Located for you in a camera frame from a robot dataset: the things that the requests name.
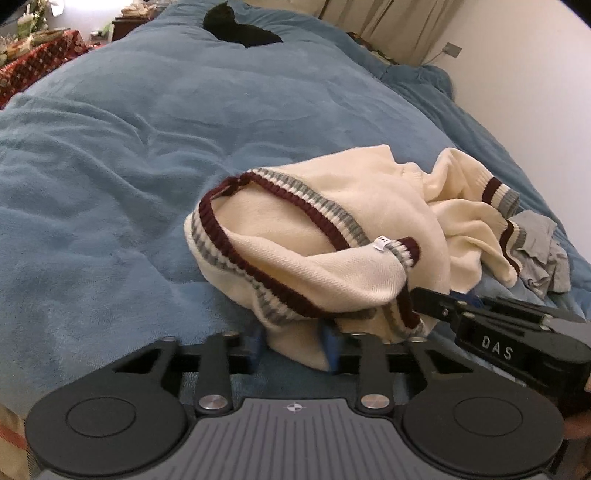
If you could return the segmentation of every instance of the gray ribbed plate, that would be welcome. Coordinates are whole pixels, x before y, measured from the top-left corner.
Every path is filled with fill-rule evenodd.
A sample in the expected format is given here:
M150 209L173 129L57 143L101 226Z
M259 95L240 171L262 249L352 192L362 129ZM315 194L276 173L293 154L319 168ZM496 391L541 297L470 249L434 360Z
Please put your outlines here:
M41 480L57 480L44 472ZM249 398L199 421L187 442L134 480L451 480L417 458L387 420L345 400ZM531 480L548 480L536 475Z

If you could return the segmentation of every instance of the cable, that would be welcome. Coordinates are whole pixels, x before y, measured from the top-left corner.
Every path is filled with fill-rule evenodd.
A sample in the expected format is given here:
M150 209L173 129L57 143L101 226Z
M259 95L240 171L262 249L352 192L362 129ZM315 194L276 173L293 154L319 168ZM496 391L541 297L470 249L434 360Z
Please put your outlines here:
M444 51L442 50L437 55L435 55L431 60L425 61L421 65L427 65L427 64L431 63L432 61L437 60L441 55L443 55L443 53L444 53Z

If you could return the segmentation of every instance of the logo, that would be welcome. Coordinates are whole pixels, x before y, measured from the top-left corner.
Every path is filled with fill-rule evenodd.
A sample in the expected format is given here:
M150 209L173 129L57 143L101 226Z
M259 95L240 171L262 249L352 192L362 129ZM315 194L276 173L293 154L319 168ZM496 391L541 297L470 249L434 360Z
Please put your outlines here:
M492 352L496 353L498 356L501 356L501 350L502 350L502 346L499 342L491 342L490 337L488 336L484 336L484 338L482 339L482 347L485 348L486 350L490 349L492 346ZM513 349L508 346L505 348L502 356L503 358L505 358L505 360L511 360L511 356L513 355Z
M304 410L305 407L303 407L299 403L293 402L293 403L290 403L288 406L286 406L286 408L287 408L287 410L289 410L292 413L298 413L298 412L301 412L302 410Z

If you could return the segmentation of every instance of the red patterned tablecloth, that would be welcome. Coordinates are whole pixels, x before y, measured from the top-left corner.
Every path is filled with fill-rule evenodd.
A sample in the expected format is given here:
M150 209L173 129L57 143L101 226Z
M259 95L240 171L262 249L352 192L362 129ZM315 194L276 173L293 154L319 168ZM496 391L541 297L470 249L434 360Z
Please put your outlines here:
M18 92L29 88L64 63L88 52L78 30L66 30L0 69L0 109Z

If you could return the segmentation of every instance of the beige curtain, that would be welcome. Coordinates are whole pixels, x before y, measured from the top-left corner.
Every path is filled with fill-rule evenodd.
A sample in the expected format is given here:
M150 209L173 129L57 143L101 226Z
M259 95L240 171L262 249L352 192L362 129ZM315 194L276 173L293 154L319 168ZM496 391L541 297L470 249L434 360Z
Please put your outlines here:
M463 0L326 0L320 18L399 63L419 65Z

